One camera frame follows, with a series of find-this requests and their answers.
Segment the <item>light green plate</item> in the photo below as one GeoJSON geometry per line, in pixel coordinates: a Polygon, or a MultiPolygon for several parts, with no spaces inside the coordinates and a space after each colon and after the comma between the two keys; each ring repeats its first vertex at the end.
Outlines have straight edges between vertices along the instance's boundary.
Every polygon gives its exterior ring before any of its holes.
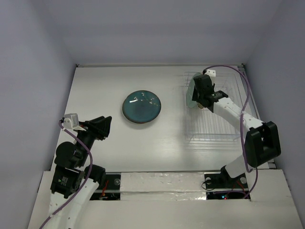
{"type": "Polygon", "coordinates": [[[193,92],[195,89],[195,83],[193,78],[199,75],[200,73],[195,73],[192,77],[188,77],[188,87],[186,91],[186,105],[188,108],[195,108],[197,106],[197,102],[193,101],[193,92]]]}

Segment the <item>red plate teal flower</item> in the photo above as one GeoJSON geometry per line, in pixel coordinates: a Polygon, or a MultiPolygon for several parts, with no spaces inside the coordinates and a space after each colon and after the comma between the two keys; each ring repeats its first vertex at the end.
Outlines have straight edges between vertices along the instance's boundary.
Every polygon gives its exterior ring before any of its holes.
{"type": "Polygon", "coordinates": [[[130,120],[127,120],[128,123],[132,124],[132,125],[153,125],[154,124],[154,121],[150,121],[150,122],[133,122],[133,121],[130,121],[130,120]]]}

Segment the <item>dark teal brown-rimmed plate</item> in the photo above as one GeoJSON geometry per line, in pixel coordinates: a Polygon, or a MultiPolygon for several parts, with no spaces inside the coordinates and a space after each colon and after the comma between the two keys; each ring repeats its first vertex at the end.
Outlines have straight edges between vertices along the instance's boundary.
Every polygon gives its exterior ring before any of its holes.
{"type": "Polygon", "coordinates": [[[150,122],[158,117],[162,104],[159,97],[147,90],[138,90],[129,94],[122,104],[122,113],[133,122],[150,122]]]}

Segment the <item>yellow cream plate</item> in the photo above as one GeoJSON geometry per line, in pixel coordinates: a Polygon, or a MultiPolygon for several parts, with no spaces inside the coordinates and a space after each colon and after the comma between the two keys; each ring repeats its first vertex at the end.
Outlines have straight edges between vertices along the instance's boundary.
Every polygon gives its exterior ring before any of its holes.
{"type": "Polygon", "coordinates": [[[204,106],[202,106],[200,103],[198,103],[197,106],[198,106],[200,109],[204,109],[204,106]]]}

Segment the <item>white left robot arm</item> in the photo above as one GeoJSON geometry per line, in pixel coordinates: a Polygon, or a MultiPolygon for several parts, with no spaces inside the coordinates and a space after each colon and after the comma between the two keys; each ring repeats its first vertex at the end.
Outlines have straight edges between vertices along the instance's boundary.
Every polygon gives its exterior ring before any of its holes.
{"type": "Polygon", "coordinates": [[[112,117],[100,116],[80,122],[77,114],[66,114],[58,122],[73,142],[56,148],[51,182],[49,215],[42,229],[75,229],[93,193],[106,182],[105,168],[95,165],[91,148],[109,136],[112,117]]]}

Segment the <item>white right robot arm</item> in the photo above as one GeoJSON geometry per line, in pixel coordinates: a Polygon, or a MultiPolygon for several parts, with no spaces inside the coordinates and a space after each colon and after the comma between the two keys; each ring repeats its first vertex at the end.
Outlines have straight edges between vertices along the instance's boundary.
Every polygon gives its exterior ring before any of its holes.
{"type": "Polygon", "coordinates": [[[218,177],[205,183],[232,188],[237,178],[281,154],[277,125],[263,122],[236,105],[223,91],[216,91],[213,77],[196,74],[190,86],[192,101],[223,118],[241,134],[242,154],[220,169],[218,177]]]}

